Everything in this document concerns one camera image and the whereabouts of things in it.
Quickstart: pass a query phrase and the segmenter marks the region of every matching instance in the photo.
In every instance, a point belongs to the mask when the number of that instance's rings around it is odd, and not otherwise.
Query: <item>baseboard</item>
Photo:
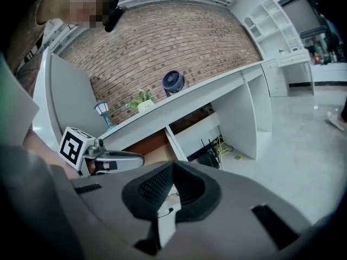
[[[314,82],[315,86],[340,86],[340,87],[347,87],[347,81],[320,81],[320,82]],[[310,82],[303,82],[303,83],[293,83],[289,84],[290,88],[298,88],[298,87],[310,87]]]

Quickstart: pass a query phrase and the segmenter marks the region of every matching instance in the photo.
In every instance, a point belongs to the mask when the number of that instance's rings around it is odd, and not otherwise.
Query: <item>shoe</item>
[[[335,125],[342,132],[347,130],[347,122],[342,122],[339,120],[338,114],[333,114],[331,112],[327,112],[327,118],[329,121]]]

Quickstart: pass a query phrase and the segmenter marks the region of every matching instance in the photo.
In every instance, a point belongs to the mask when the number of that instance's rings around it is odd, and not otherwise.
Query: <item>lamp shade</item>
[[[97,110],[99,115],[103,115],[105,113],[108,113],[108,105],[105,101],[98,101],[98,103],[94,107],[95,110]]]

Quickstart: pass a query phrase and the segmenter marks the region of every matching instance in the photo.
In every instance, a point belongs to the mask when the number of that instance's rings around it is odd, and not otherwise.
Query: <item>small desk fan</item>
[[[183,88],[184,83],[184,77],[175,69],[169,71],[162,79],[162,86],[167,97],[171,96],[171,93],[178,93]]]

